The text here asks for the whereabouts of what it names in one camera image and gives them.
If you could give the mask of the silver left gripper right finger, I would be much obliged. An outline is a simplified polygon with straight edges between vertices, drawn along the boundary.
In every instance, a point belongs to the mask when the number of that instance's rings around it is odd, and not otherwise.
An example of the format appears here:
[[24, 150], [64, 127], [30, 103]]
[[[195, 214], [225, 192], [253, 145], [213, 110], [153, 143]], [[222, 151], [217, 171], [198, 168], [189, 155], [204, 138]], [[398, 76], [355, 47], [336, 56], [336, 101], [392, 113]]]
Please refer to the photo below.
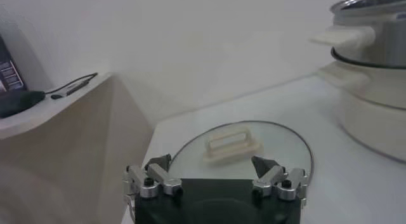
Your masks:
[[260, 202], [265, 197], [275, 195], [281, 201], [298, 199], [301, 207], [307, 204], [308, 175], [301, 168], [287, 171], [274, 160], [252, 156], [252, 165], [258, 176], [252, 181], [252, 196]]

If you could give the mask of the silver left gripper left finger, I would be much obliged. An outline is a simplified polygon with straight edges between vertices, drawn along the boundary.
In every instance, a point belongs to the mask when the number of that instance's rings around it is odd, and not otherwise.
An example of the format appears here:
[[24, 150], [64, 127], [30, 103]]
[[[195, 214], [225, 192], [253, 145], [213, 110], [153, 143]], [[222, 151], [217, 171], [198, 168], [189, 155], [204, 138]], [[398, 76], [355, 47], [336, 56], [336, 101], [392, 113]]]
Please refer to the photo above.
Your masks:
[[171, 161], [171, 155], [166, 154], [149, 159], [144, 167], [135, 164], [126, 166], [122, 174], [122, 185], [124, 200], [130, 213], [136, 211], [137, 199], [157, 198], [160, 190], [172, 198], [183, 195], [182, 180], [169, 174]]

